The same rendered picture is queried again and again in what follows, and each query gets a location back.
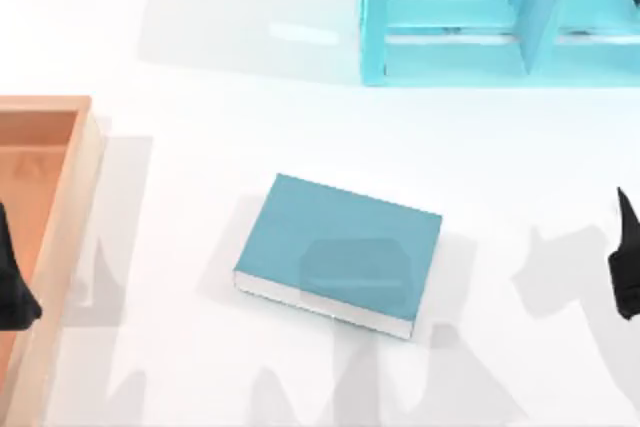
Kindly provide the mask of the teal book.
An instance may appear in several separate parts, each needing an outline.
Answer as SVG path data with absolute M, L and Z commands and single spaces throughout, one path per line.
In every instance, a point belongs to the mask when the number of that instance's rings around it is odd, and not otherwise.
M 233 269 L 235 287 L 411 338 L 442 217 L 279 173 Z

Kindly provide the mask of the light blue rack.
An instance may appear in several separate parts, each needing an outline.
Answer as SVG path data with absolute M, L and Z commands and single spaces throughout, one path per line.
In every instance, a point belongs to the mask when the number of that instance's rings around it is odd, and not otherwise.
M 367 85 L 640 87 L 640 0 L 359 0 Z

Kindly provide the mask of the shallow salmon-coloured box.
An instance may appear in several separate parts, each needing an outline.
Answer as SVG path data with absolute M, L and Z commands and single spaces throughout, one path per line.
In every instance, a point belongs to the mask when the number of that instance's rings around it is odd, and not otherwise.
M 42 427 L 104 138 L 88 96 L 0 95 L 0 202 L 15 258 L 43 309 L 0 332 L 0 427 Z

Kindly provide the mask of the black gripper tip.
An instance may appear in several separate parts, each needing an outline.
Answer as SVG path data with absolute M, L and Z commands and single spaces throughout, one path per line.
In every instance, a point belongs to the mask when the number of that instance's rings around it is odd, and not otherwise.
M 18 267 L 6 210 L 0 202 L 0 331 L 28 330 L 42 314 Z
M 608 256 L 619 315 L 630 321 L 640 315 L 640 220 L 621 187 L 617 188 L 621 219 L 618 247 Z

